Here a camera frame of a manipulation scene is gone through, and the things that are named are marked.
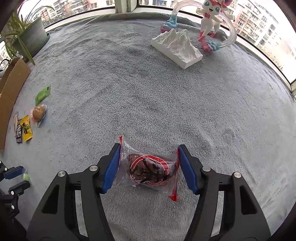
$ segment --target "clear plastic wrapper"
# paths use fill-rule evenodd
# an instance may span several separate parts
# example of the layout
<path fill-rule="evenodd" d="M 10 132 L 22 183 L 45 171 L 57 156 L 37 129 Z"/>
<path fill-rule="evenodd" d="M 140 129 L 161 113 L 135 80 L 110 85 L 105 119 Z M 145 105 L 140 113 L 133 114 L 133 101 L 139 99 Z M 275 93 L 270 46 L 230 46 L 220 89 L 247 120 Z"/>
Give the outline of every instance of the clear plastic wrapper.
<path fill-rule="evenodd" d="M 177 196 L 178 155 L 172 158 L 136 150 L 126 138 L 120 137 L 121 153 L 113 186 L 144 185 L 165 192 L 173 201 Z"/>

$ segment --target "pink figurine foot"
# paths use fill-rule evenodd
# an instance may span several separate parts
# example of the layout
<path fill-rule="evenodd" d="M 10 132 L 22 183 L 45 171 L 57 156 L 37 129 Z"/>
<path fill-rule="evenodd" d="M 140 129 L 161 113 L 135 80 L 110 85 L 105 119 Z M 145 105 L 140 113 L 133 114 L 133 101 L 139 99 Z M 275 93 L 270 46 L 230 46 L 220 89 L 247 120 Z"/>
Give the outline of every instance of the pink figurine foot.
<path fill-rule="evenodd" d="M 201 36 L 198 41 L 201 42 L 202 40 L 204 40 L 205 36 Z"/>

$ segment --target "white rectangular base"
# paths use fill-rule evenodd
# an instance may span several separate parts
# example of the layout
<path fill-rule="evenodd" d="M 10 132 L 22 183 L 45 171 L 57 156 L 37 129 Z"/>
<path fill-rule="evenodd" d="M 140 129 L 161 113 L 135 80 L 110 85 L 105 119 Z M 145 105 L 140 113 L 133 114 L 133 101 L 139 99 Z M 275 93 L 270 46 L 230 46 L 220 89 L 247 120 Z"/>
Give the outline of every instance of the white rectangular base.
<path fill-rule="evenodd" d="M 182 69 L 186 69 L 189 66 L 197 63 L 198 61 L 200 61 L 202 59 L 202 54 L 200 54 L 195 59 L 193 59 L 193 60 L 191 60 L 189 62 L 185 62 L 183 59 L 179 58 L 179 56 L 172 53 L 169 48 L 166 48 L 163 45 L 158 44 L 154 39 L 151 40 L 151 45 L 154 48 L 156 48 L 158 51 L 160 51 L 164 55 L 166 55 L 168 58 L 170 58 L 172 61 L 174 61 Z"/>

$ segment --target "blue gripper pad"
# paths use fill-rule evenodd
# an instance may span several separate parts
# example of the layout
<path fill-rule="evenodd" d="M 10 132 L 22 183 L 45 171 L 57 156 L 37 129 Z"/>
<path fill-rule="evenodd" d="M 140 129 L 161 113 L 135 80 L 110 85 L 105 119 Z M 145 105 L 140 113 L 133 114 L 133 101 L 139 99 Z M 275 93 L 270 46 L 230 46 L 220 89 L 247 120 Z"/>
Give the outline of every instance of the blue gripper pad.
<path fill-rule="evenodd" d="M 5 172 L 5 179 L 11 180 L 19 175 L 22 174 L 24 167 L 18 166 L 18 167 L 11 167 Z"/>
<path fill-rule="evenodd" d="M 104 184 L 102 186 L 102 194 L 105 194 L 108 191 L 108 189 L 112 187 L 112 183 L 117 173 L 117 168 L 119 164 L 120 150 L 121 150 L 121 145 L 119 144 L 115 152 L 113 153 L 113 150 L 111 150 L 109 154 L 109 158 L 111 160 L 109 162 L 108 167 L 106 168 L 105 173 L 103 174 Z"/>
<path fill-rule="evenodd" d="M 196 195 L 203 188 L 200 169 L 202 164 L 197 157 L 191 156 L 185 145 L 178 146 L 179 160 L 188 188 Z"/>

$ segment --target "silver screw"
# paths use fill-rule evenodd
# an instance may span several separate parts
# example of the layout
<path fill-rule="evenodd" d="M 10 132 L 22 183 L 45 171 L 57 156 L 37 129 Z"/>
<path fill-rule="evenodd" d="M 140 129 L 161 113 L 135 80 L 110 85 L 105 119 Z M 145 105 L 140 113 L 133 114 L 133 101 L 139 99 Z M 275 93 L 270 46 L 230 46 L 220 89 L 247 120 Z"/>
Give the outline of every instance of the silver screw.
<path fill-rule="evenodd" d="M 89 168 L 92 172 L 96 171 L 98 169 L 98 166 L 93 165 Z"/>
<path fill-rule="evenodd" d="M 58 176 L 59 177 L 63 177 L 63 176 L 65 176 L 66 175 L 66 172 L 65 171 L 60 171 L 59 173 L 58 173 Z"/>
<path fill-rule="evenodd" d="M 209 166 L 204 166 L 202 167 L 202 169 L 205 171 L 205 172 L 209 172 L 211 170 L 211 168 Z"/>
<path fill-rule="evenodd" d="M 241 177 L 242 177 L 242 175 L 241 175 L 239 172 L 235 172 L 233 175 L 234 175 L 236 178 L 241 178 Z"/>

